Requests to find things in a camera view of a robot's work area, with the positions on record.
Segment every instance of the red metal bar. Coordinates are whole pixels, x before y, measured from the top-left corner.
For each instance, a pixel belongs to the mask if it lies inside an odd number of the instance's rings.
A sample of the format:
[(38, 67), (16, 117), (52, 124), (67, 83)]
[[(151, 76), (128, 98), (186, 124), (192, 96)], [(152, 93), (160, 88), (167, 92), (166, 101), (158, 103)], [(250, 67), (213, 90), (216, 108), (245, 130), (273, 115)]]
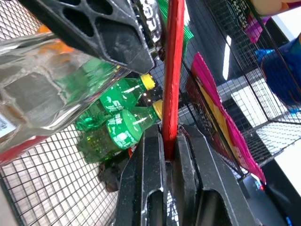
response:
[(165, 159), (174, 156), (178, 126), (179, 82), (184, 35), (184, 0), (169, 0), (163, 94), (162, 136)]

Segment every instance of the barcode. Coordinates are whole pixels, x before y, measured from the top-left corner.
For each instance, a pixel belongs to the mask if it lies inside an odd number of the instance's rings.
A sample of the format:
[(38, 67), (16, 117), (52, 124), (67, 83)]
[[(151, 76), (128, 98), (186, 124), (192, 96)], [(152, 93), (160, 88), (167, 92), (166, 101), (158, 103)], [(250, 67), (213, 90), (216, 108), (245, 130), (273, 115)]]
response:
[(5, 136), (6, 134), (14, 131), (16, 126), (8, 121), (2, 114), (0, 114), (0, 137)]
[(3, 121), (2, 119), (0, 119), (0, 131), (2, 131), (3, 129), (6, 129), (7, 123), (5, 121)]

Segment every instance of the plastic bottle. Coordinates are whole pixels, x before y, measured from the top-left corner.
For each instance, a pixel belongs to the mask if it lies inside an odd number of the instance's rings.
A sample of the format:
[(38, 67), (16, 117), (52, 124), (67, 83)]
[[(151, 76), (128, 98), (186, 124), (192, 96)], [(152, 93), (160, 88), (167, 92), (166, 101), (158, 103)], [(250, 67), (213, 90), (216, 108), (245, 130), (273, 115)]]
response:
[(149, 74), (138, 79), (121, 79), (79, 117), (76, 128), (87, 130), (99, 127), (116, 112), (135, 106), (142, 94), (154, 87), (155, 82)]
[(87, 163), (104, 161), (137, 144), (142, 133), (162, 117), (162, 100), (150, 107), (124, 109), (97, 129), (90, 129), (78, 143)]

